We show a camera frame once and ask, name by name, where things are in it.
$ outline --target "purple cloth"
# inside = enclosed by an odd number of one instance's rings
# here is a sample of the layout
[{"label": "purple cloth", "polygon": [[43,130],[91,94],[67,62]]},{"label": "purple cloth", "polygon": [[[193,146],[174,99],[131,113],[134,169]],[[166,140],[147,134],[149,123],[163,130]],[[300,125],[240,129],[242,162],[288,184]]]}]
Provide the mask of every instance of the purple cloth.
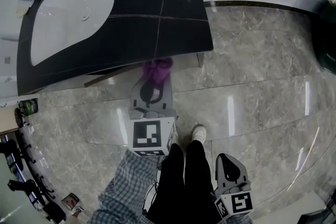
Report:
[{"label": "purple cloth", "polygon": [[172,66],[172,58],[149,61],[143,65],[143,74],[147,78],[152,78],[155,84],[160,84],[167,77]]}]

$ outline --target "black marble vanity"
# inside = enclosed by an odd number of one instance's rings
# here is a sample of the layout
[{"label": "black marble vanity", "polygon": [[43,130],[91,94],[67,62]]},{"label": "black marble vanity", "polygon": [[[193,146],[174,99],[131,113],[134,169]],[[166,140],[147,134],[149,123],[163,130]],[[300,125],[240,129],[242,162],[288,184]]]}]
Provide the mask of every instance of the black marble vanity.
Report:
[{"label": "black marble vanity", "polygon": [[213,49],[203,0],[114,0],[109,18],[95,34],[33,66],[30,44],[42,1],[35,1],[21,26],[19,95],[83,74]]}]

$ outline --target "metal leg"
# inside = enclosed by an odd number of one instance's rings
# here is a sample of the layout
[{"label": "metal leg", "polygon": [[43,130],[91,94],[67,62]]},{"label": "metal leg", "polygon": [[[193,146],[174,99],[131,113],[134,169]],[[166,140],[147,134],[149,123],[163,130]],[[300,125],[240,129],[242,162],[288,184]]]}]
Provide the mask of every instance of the metal leg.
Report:
[{"label": "metal leg", "polygon": [[198,58],[198,67],[202,68],[204,64],[204,52],[198,53],[197,58]]}]

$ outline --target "wire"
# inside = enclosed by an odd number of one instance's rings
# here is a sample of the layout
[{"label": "wire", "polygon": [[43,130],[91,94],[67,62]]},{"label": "wire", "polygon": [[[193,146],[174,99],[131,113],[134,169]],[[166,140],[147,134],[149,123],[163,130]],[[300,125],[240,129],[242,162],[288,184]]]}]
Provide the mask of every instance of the wire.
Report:
[{"label": "wire", "polygon": [[156,194],[158,193],[158,187],[159,187],[159,182],[157,181],[157,173],[159,171],[159,167],[162,165],[162,163],[164,162],[165,159],[163,159],[156,167],[156,172],[155,172],[155,179],[154,179],[154,183],[152,184],[152,187],[149,189],[149,191],[147,192],[146,196],[145,196],[145,200],[143,201],[143,204],[142,204],[142,210],[145,208],[145,203],[146,203],[146,200],[147,200],[147,196],[149,194],[149,192],[151,192],[151,190],[154,188],[155,189],[155,194],[153,196],[153,199],[151,201],[151,205],[153,204],[154,202],[154,199],[156,197]]},{"label": "wire", "polygon": [[146,203],[146,200],[147,200],[147,196],[148,196],[149,192],[152,190],[153,187],[154,187],[154,184],[152,185],[152,187],[150,188],[150,190],[146,194],[145,200],[143,201],[143,204],[142,204],[142,210],[145,208],[145,203]]}]

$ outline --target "white sink basin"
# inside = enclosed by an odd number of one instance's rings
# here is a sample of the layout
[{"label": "white sink basin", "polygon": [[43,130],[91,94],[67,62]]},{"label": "white sink basin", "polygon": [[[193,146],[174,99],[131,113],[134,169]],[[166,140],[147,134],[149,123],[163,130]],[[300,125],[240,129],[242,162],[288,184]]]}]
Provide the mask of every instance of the white sink basin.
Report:
[{"label": "white sink basin", "polygon": [[35,18],[33,66],[92,36],[107,20],[114,0],[43,0]]}]

